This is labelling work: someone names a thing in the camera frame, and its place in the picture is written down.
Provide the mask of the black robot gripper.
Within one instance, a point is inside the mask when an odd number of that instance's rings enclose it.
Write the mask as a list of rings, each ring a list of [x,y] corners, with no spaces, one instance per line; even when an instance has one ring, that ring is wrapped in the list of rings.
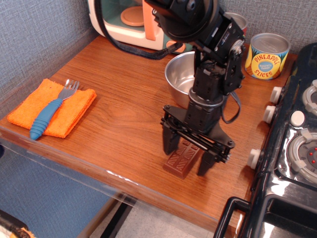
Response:
[[[204,151],[198,176],[204,176],[215,162],[226,163],[235,146],[219,124],[226,101],[227,97],[223,96],[221,105],[208,106],[190,100],[187,109],[165,105],[161,119],[164,153],[169,155],[175,151],[182,137]]]

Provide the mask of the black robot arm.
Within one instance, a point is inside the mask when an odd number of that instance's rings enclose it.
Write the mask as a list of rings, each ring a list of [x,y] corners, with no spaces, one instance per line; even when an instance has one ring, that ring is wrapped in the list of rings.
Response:
[[[151,0],[149,5],[164,33],[192,45],[195,52],[187,108],[163,108],[163,149],[172,153],[180,138],[202,149],[198,175],[203,176],[216,162],[227,162],[235,145],[219,121],[224,119],[227,98],[238,100],[235,91],[244,79],[244,33],[216,0]]]

